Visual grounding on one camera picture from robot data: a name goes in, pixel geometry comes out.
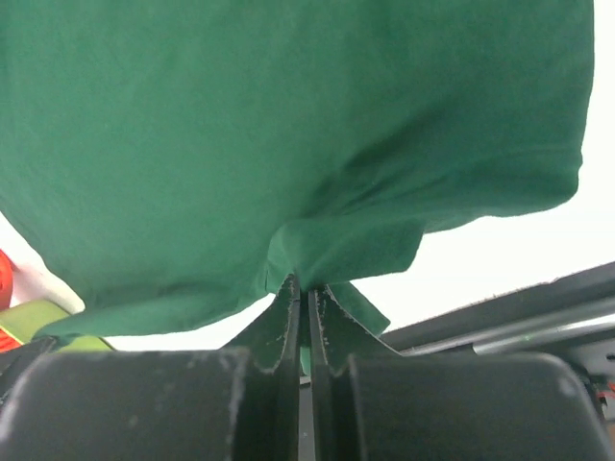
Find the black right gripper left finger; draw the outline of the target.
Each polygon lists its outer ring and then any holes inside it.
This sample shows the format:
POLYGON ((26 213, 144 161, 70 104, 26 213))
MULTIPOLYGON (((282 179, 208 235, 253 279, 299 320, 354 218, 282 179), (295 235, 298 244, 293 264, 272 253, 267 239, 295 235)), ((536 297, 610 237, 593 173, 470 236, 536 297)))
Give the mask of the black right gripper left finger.
POLYGON ((234 427, 234 460, 296 460, 301 289, 287 276, 273 302, 228 343, 249 353, 234 427))

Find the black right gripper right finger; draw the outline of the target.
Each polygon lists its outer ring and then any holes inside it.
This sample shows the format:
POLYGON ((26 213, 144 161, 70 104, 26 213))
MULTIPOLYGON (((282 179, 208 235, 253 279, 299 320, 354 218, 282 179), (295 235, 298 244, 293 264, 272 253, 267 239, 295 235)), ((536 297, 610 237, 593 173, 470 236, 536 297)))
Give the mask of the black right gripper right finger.
POLYGON ((347 312, 329 287, 307 292, 314 442, 318 460, 360 460, 355 358, 398 357, 347 312))

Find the dark green t-shirt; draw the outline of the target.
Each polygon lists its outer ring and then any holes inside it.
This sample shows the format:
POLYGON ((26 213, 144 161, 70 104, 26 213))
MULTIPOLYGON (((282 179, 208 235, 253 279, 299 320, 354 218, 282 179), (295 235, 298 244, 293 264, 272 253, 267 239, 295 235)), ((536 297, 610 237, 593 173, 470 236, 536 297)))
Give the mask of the dark green t-shirt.
POLYGON ((590 1, 5 1, 1 211, 85 303, 40 330, 193 330, 296 274, 567 202, 590 1))

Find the lime green plastic basket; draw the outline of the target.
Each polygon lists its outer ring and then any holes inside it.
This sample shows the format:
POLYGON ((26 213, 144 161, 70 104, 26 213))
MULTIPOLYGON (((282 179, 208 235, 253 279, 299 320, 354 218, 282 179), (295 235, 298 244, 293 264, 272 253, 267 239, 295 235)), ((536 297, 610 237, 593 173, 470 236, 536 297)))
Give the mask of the lime green plastic basket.
MULTIPOLYGON (((33 301, 1 311, 1 352, 15 350, 30 343, 35 334, 48 324, 69 316, 59 306, 48 301, 33 301)), ((60 348, 61 352, 112 351, 113 347, 101 338, 78 337, 60 348)))

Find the orange t-shirt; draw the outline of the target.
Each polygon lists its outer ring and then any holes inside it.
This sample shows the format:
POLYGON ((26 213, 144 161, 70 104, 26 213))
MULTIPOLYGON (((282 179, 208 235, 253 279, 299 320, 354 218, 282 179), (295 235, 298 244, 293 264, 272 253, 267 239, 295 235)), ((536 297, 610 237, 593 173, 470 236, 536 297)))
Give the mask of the orange t-shirt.
POLYGON ((19 324, 18 308, 11 308, 13 269, 9 258, 1 253, 1 353, 8 352, 27 342, 23 326, 19 324))

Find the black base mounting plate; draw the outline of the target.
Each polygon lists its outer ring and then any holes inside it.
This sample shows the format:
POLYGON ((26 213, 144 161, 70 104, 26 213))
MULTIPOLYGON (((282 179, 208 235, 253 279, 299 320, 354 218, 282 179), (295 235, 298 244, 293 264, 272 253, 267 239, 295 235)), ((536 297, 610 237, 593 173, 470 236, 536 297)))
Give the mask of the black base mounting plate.
POLYGON ((563 312, 614 295, 612 262, 553 282, 475 303, 418 324, 384 333, 381 340, 398 352, 491 328, 563 312))

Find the aluminium front rail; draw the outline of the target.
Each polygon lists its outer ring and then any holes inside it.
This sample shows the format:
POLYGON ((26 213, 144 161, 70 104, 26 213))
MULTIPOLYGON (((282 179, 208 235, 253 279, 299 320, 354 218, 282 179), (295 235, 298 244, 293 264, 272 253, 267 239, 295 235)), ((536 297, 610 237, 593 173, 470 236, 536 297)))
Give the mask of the aluminium front rail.
POLYGON ((470 346, 477 354, 517 352, 614 329, 614 298, 466 333, 401 350, 403 356, 424 355, 470 346))

